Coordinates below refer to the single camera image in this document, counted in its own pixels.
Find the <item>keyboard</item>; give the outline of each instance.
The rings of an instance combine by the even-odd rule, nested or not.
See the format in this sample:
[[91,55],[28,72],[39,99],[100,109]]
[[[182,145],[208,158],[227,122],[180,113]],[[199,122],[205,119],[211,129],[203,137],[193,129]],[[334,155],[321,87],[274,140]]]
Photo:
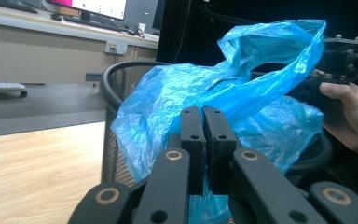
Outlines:
[[37,13],[37,11],[31,7],[20,5],[17,3],[17,1],[14,1],[14,2],[16,2],[16,3],[13,3],[13,1],[0,0],[0,7],[7,7],[7,8],[11,8],[11,9],[20,10],[20,11]]
[[94,26],[94,27],[98,27],[98,28],[102,28],[102,29],[106,29],[106,30],[111,30],[111,31],[118,31],[118,32],[124,31],[122,28],[120,28],[114,24],[105,24],[105,23],[100,23],[97,21],[86,21],[86,20],[81,20],[79,17],[74,17],[74,16],[63,16],[63,19],[66,21],[75,22],[75,23],[88,25],[88,26]]

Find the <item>human hand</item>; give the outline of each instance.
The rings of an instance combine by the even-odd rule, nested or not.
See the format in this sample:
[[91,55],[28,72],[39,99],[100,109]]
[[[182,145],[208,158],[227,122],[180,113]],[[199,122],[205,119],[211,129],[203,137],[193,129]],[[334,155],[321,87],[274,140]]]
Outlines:
[[324,127],[349,149],[358,153],[358,86],[322,83],[320,92],[332,99],[324,109]]

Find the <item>plastic bag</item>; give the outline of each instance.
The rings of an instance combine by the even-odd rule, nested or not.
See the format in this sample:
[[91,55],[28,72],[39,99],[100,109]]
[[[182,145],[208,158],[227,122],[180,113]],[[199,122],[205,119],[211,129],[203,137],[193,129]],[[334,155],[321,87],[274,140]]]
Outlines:
[[[325,21],[280,21],[239,26],[218,44],[226,60],[216,66],[157,66],[122,104],[112,126],[134,179],[148,176],[168,136],[180,132],[180,111],[209,105],[222,110],[244,147],[263,151],[285,173],[316,133],[323,114],[284,96],[301,82],[324,50]],[[287,64],[250,80],[263,63]],[[227,196],[191,196],[190,223],[230,217]]]

